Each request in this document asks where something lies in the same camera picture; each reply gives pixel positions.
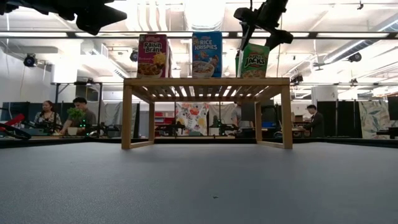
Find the green plant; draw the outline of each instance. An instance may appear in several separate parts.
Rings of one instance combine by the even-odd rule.
[[[67,112],[69,117],[73,120],[81,120],[85,116],[85,113],[78,108],[69,108]]]

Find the potted plant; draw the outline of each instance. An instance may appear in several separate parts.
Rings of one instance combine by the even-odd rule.
[[[67,112],[68,112],[69,118],[73,121],[81,121],[85,115],[85,113],[82,110],[79,110],[78,108],[69,108]],[[71,136],[76,135],[77,131],[78,131],[77,127],[69,127],[68,128],[68,134]]]

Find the woman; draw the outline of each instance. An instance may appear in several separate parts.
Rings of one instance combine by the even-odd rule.
[[[57,124],[62,125],[59,114],[54,110],[54,104],[50,100],[43,102],[43,110],[36,114],[34,123],[53,123],[54,117],[57,115]]]

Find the raisin bran box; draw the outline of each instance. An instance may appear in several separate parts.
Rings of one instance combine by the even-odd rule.
[[[248,44],[239,56],[238,77],[265,78],[269,51],[269,47]]]
[[[192,77],[221,77],[223,72],[222,33],[194,32],[192,57]]]
[[[169,42],[166,35],[141,34],[139,36],[137,77],[169,77]]]

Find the person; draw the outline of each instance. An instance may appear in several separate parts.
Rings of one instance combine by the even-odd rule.
[[[34,123],[53,123],[56,117],[56,124],[62,125],[60,115],[55,112],[54,104],[50,100],[43,102],[43,110],[35,116]]]
[[[85,98],[77,97],[73,100],[73,104],[75,105],[76,108],[82,110],[85,113],[83,119],[86,121],[86,124],[90,125],[97,124],[96,116],[92,111],[90,111],[87,108],[87,100]],[[69,127],[78,127],[80,123],[81,123],[80,120],[73,120],[71,119],[71,117],[69,117],[65,122],[65,124],[63,125],[60,134],[65,134]]]
[[[325,125],[323,121],[323,115],[317,111],[315,105],[307,106],[307,110],[311,117],[311,123],[304,126],[305,129],[311,130],[311,138],[324,138],[325,137]]]
[[[235,126],[239,127],[240,129],[253,128],[254,126],[252,121],[242,121],[242,102],[235,102],[235,103],[236,106],[231,113],[232,123]]]

